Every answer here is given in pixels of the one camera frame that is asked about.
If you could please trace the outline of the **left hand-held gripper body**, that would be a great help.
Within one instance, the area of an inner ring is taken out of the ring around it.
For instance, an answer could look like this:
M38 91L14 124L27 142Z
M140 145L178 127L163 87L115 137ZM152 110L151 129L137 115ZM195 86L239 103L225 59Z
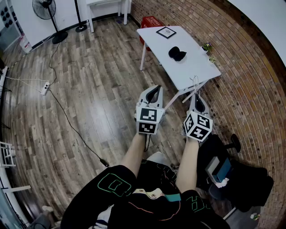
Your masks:
M146 94L155 87L156 85L144 90L136 104L135 120L138 133L155 135L164 116L162 87L157 102L148 102L146 100Z

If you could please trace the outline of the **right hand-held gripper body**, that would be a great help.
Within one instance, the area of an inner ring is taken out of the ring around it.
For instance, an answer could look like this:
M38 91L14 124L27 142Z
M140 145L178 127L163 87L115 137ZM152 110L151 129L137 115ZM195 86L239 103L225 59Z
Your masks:
M204 112L198 112L195 108L196 93L191 97L187 116L183 122L184 133L187 137L203 142L212 131L213 120L210 118L210 109L202 97L205 105Z

